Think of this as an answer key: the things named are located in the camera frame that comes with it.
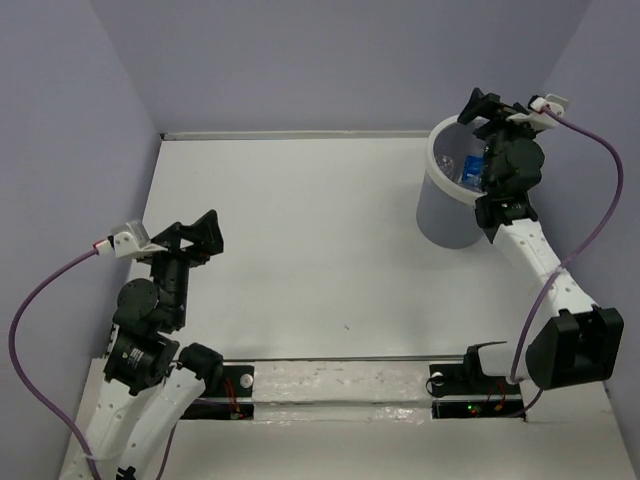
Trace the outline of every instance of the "gray bin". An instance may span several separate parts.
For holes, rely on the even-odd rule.
[[[474,214],[476,199],[482,194],[449,180],[436,163],[437,156],[448,155],[461,174],[472,142],[478,142],[472,132],[482,121],[461,125],[457,118],[440,122],[429,135],[426,173],[416,213],[424,236],[445,248],[468,247],[482,236]]]

